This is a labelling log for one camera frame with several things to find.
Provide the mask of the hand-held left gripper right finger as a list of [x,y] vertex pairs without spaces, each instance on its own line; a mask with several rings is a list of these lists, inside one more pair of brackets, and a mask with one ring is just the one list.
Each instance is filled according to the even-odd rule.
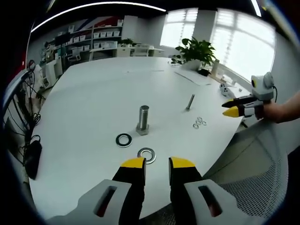
[[204,180],[191,161],[169,158],[170,200],[178,225],[262,225],[264,218],[240,210],[236,198]]

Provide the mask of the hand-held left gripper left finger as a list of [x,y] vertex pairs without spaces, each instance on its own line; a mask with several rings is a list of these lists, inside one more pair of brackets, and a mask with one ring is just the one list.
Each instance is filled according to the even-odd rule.
[[111,180],[105,179],[82,195],[76,208],[47,220],[49,225],[137,225],[145,197],[146,159],[121,164]]

